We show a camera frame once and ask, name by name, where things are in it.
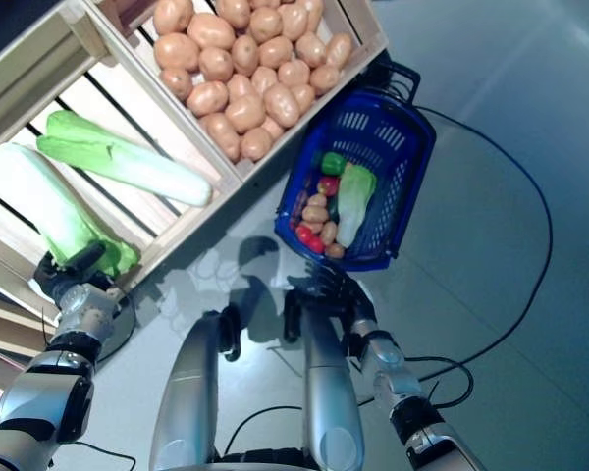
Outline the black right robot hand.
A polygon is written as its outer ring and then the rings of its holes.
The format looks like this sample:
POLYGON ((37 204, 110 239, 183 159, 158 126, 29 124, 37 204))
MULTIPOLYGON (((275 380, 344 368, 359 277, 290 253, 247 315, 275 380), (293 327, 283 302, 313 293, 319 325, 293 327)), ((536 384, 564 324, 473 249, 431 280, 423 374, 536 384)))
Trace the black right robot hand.
POLYGON ((287 281, 305 307, 345 318, 349 326, 377 321, 374 305, 360 284, 334 264, 307 263, 304 275, 288 275, 287 281))

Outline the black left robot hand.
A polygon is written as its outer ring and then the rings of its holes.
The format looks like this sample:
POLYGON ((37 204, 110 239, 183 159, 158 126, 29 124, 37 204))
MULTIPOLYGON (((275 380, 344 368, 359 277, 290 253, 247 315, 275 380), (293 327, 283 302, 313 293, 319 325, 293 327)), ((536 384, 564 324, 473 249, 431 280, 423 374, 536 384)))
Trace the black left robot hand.
POLYGON ((64 265, 59 265, 48 251, 37 264, 33 279, 56 304, 75 286, 90 284, 107 291, 115 285, 113 279, 95 268, 105 253, 104 244, 94 241, 69 258, 64 265))

